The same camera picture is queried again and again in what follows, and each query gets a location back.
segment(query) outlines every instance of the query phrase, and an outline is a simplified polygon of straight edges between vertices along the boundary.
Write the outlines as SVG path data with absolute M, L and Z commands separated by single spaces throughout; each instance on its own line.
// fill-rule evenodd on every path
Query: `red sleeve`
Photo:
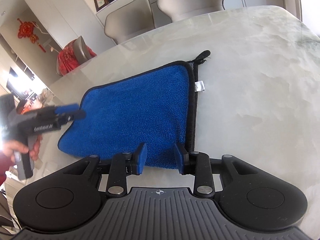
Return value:
M 14 163 L 12 163 L 7 156 L 0 152 L 0 185 L 6 180 L 7 176 L 5 172 L 8 171 L 12 165 L 14 165 Z

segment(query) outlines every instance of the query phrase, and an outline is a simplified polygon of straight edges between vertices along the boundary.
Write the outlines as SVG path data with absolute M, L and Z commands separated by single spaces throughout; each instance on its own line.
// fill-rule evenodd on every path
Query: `blue microfiber towel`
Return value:
M 111 159 L 147 144 L 147 166 L 176 169 L 174 144 L 194 146 L 195 87 L 192 67 L 177 61 L 88 90 L 76 120 L 58 142 L 61 151 Z

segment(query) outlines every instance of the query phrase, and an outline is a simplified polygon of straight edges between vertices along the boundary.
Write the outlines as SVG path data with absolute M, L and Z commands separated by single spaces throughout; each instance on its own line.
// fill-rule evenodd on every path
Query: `person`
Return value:
M 5 172 L 9 170 L 10 166 L 13 166 L 15 164 L 13 152 L 19 151 L 22 154 L 26 154 L 29 152 L 30 157 L 34 161 L 36 161 L 39 155 L 41 140 L 42 140 L 42 136 L 39 135 L 37 138 L 37 141 L 33 145 L 33 149 L 30 152 L 29 152 L 28 146 L 18 141 L 10 140 L 10 141 L 3 142 L 2 150 L 0 151 L 0 185 L 4 183 L 4 181 L 7 178 Z

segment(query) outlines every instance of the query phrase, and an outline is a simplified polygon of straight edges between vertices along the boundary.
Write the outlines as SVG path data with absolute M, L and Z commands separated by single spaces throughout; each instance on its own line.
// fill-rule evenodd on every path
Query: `hand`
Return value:
M 35 144 L 33 145 L 33 149 L 29 153 L 30 157 L 34 161 L 38 159 L 41 140 L 42 140 L 42 136 L 38 135 L 37 141 L 35 142 Z M 11 140 L 3 143 L 2 152 L 5 156 L 9 157 L 13 163 L 15 163 L 14 154 L 13 154 L 14 151 L 18 151 L 22 154 L 25 154 L 25 153 L 28 153 L 29 148 L 24 144 L 15 140 Z

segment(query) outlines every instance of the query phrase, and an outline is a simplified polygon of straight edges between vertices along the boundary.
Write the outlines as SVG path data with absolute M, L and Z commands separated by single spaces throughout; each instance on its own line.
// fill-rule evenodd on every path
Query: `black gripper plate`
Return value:
M 14 240 L 311 240 L 298 228 L 262 234 L 232 224 L 214 202 L 187 188 L 132 188 L 89 223 L 60 234 L 22 230 Z

